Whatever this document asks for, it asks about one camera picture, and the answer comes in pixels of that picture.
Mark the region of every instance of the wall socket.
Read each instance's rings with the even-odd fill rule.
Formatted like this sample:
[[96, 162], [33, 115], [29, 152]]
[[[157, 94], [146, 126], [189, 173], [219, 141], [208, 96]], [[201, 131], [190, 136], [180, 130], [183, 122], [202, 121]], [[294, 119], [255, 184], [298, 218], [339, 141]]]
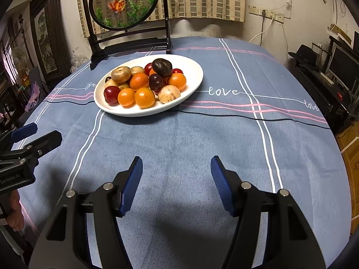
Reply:
[[249, 5], [249, 13], [250, 14], [262, 16], [263, 10], [266, 12], [266, 15], [265, 15], [266, 18], [268, 18], [268, 19], [274, 18], [275, 21], [284, 23], [284, 14], [277, 13], [277, 12], [271, 11], [271, 10], [263, 9], [263, 8], [259, 7], [258, 5], [253, 5], [253, 4]]

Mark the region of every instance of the wooden floor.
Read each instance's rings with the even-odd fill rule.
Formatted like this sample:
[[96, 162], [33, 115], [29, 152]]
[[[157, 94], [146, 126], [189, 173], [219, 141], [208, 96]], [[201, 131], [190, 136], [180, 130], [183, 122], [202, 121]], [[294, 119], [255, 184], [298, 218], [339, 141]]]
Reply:
[[342, 156], [350, 185], [351, 233], [353, 233], [359, 225], [359, 122], [338, 134], [336, 140], [341, 151], [347, 147]]

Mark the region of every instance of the goldfish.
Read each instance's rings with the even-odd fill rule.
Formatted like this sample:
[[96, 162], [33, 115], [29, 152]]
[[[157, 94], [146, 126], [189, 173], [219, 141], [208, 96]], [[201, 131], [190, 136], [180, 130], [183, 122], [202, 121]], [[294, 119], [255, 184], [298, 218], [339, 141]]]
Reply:
[[108, 2], [107, 6], [114, 12], [120, 14], [126, 6], [125, 0], [114, 0], [112, 3]]

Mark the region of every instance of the white oval plate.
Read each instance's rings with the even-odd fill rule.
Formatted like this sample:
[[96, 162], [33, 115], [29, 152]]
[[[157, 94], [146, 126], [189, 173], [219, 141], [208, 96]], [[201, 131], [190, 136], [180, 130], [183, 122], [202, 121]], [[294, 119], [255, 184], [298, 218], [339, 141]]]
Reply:
[[[105, 101], [105, 97], [103, 95], [103, 91], [105, 89], [105, 79], [111, 76], [111, 72], [121, 66], [127, 66], [129, 68], [140, 66], [145, 67], [148, 63], [153, 62], [154, 59], [163, 58], [169, 60], [172, 63], [173, 68], [181, 69], [186, 76], [187, 85], [186, 88], [181, 92], [181, 97], [168, 102], [168, 103], [161, 103], [157, 96], [155, 104], [150, 108], [140, 108], [138, 105], [134, 105], [130, 108], [122, 107], [121, 105], [110, 106]], [[97, 86], [94, 91], [94, 101], [96, 105], [101, 108], [102, 110], [124, 117], [140, 117], [140, 116], [147, 116], [156, 114], [165, 110], [168, 110], [181, 102], [185, 101], [188, 97], [190, 97], [194, 91], [200, 86], [203, 80], [203, 69], [201, 66], [190, 58], [186, 58], [185, 56], [175, 55], [175, 54], [156, 54], [156, 55], [149, 55], [143, 56], [137, 59], [133, 59], [131, 61], [125, 62], [117, 66], [116, 68], [109, 71], [106, 75], [102, 77], [102, 79], [97, 83]]]

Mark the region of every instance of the plate of fruit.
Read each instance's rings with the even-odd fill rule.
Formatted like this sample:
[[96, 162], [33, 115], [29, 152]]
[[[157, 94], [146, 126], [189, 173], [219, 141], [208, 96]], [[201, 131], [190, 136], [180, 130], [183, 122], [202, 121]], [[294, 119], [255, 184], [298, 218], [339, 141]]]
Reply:
[[119, 65], [98, 82], [94, 100], [102, 110], [140, 117], [168, 110], [186, 100], [203, 80], [201, 66], [174, 54], [143, 56]]

